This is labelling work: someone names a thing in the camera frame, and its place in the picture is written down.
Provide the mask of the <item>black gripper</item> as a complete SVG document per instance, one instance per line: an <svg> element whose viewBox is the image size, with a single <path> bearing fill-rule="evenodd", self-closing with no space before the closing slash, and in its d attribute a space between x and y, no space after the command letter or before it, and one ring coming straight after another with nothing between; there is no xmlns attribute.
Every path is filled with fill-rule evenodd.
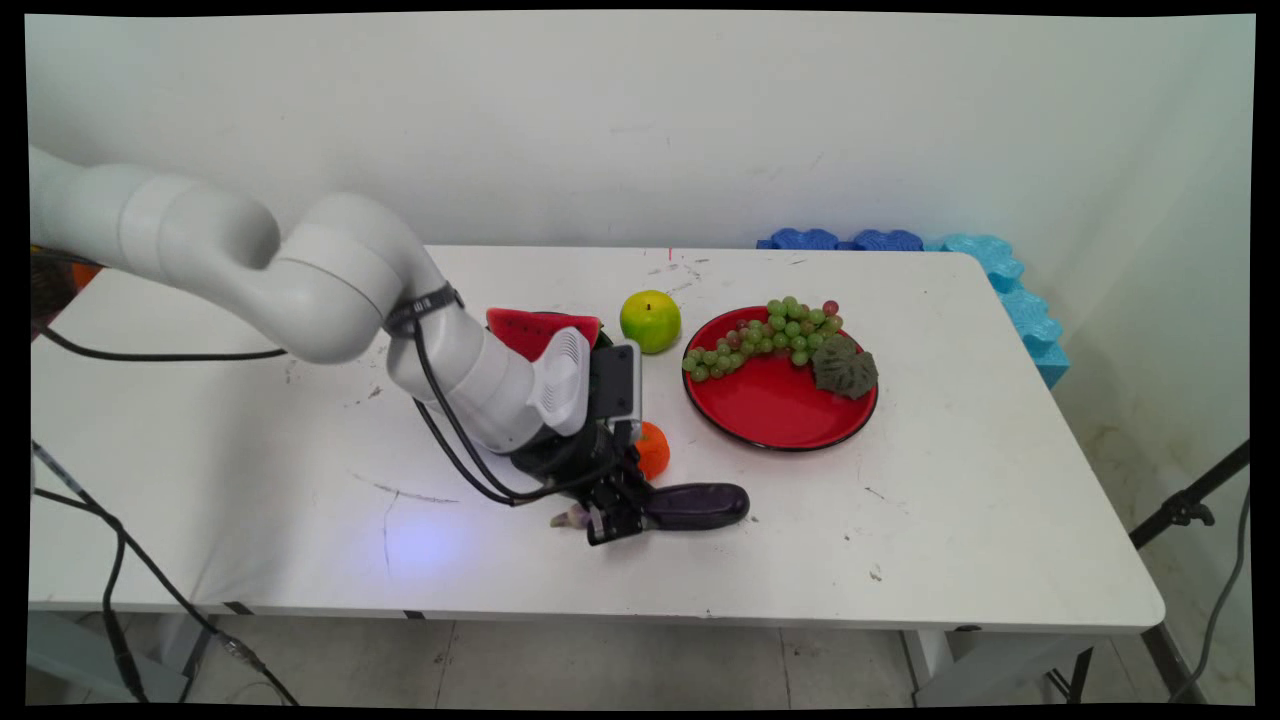
<svg viewBox="0 0 1280 720"><path fill-rule="evenodd" d="M541 483L544 493L590 492L603 480L622 480L622 495L586 501L588 543L593 547L640 536L654 487L639 468L640 421L589 421L573 436L548 434L512 454L512 466Z"/></svg>

